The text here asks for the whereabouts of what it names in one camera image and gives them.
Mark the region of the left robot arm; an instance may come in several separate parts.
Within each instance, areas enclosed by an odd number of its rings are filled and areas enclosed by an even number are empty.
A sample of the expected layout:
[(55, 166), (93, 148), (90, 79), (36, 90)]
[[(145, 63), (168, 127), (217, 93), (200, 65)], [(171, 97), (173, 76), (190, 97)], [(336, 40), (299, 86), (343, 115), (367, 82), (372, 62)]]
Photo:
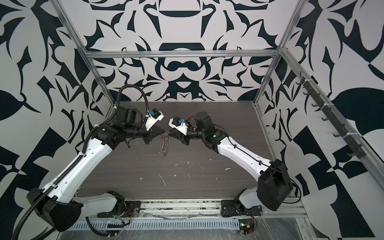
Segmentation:
[(161, 111), (154, 108), (137, 122), (139, 114), (137, 109), (117, 107), (114, 116), (91, 131), (83, 150), (58, 176), (43, 189), (34, 188), (28, 193), (27, 198), (36, 206), (35, 212), (40, 218), (55, 230), (64, 232), (79, 219), (99, 213), (121, 213), (124, 199), (114, 191), (90, 197), (76, 197), (75, 194), (96, 166), (120, 143), (141, 138), (149, 144), (164, 133), (156, 125), (164, 118)]

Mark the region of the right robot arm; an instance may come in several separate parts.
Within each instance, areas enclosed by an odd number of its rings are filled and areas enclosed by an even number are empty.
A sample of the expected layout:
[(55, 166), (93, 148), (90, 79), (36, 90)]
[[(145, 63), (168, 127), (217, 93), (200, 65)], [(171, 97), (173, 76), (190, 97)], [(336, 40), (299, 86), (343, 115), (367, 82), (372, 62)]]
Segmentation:
[(277, 211), (293, 190), (286, 165), (280, 160), (271, 161), (248, 150), (224, 128), (214, 124), (206, 112), (195, 114), (193, 119), (194, 123), (179, 117), (170, 119), (170, 137), (186, 146), (192, 139), (202, 140), (209, 150), (232, 160), (257, 182), (256, 187), (243, 189), (233, 200), (223, 200), (222, 217), (250, 216), (253, 211), (261, 212), (262, 207)]

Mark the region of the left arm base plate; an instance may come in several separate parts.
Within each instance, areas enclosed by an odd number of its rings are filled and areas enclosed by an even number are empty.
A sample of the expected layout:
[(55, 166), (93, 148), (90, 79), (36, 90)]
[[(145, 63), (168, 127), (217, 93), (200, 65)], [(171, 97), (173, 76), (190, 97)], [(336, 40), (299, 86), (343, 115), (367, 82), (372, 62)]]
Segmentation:
[(121, 218), (133, 217), (141, 209), (141, 201), (119, 201), (110, 212), (99, 213), (98, 218), (112, 218), (119, 216)]

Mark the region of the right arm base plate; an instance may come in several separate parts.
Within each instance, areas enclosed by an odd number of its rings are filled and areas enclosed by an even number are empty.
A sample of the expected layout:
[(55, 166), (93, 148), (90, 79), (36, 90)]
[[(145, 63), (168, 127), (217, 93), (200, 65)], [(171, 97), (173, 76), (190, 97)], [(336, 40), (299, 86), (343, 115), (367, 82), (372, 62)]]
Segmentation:
[(221, 200), (221, 216), (224, 218), (238, 216), (261, 216), (262, 206), (246, 209), (240, 201)]

